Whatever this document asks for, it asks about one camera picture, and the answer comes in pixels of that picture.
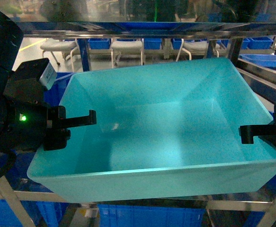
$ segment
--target black cable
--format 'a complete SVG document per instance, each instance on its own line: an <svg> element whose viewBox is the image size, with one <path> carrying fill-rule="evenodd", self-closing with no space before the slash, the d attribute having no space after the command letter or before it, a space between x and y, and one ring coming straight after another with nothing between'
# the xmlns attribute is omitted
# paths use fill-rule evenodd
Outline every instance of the black cable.
<svg viewBox="0 0 276 227"><path fill-rule="evenodd" d="M17 156L11 150L1 151L0 153L4 153L8 155L5 165L0 168L0 178L1 178L14 166Z"/></svg>

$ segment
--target white chair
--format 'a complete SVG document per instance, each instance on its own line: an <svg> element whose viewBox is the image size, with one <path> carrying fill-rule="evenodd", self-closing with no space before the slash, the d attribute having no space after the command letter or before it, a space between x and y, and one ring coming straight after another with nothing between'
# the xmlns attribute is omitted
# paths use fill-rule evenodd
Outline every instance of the white chair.
<svg viewBox="0 0 276 227"><path fill-rule="evenodd" d="M75 39L75 41L59 41L54 39L48 39L41 44L40 48L43 50L42 57L44 58L45 52L50 52L58 66L60 66L60 63L56 59L54 52L62 52L64 60L66 60L66 55L67 53L69 53L69 55L71 56L71 69L73 72L75 71L73 65L73 56L76 52L79 51L77 39Z"/></svg>
<svg viewBox="0 0 276 227"><path fill-rule="evenodd" d="M208 45L207 41L185 42L184 39L181 39L181 46L180 46L176 61L179 60L179 57L180 57L182 51L184 51L185 53L187 53L189 55L189 60L191 60L191 52L205 54L207 45ZM220 48L220 45L216 44L214 52L217 55L217 57L220 56L219 51L217 50L219 48Z"/></svg>
<svg viewBox="0 0 276 227"><path fill-rule="evenodd" d="M135 41L120 41L113 39L111 45L111 66L114 68L117 66L116 52L118 53L135 53L139 52L141 55L141 65L144 65L144 40Z"/></svg>

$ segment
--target yellow floor line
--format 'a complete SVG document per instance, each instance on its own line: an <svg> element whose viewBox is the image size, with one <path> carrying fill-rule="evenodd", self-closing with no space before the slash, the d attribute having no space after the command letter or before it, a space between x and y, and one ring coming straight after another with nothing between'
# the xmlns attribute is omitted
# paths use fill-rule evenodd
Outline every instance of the yellow floor line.
<svg viewBox="0 0 276 227"><path fill-rule="evenodd" d="M25 49L27 49L27 48L29 48L29 47L31 47L31 46L37 45L37 44L39 44L39 43L41 43L41 42L44 42L45 40L46 40L46 39L42 39L42 40L39 40L39 41L37 41L37 42L35 42L35 43L33 43L33 44L30 44L30 45L28 45L28 46L25 46L25 47L21 48L21 49L19 50L19 52L20 52L20 51L23 51L23 50L25 50Z"/></svg>

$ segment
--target green indicator light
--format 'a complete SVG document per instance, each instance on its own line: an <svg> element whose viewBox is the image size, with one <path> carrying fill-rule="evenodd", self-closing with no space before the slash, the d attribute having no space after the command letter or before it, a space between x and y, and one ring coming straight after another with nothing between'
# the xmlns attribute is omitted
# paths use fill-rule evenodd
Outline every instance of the green indicator light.
<svg viewBox="0 0 276 227"><path fill-rule="evenodd" d="M20 114L20 121L22 122L26 121L26 116L23 114Z"/></svg>

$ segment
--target teal plastic tub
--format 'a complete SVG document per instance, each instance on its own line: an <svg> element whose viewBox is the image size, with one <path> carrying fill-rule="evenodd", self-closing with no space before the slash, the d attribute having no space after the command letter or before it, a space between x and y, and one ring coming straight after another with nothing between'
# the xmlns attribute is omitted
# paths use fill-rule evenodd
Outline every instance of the teal plastic tub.
<svg viewBox="0 0 276 227"><path fill-rule="evenodd" d="M276 174L271 146L241 144L240 125L272 116L226 58L78 73L60 104L97 124L27 174L68 202L251 192Z"/></svg>

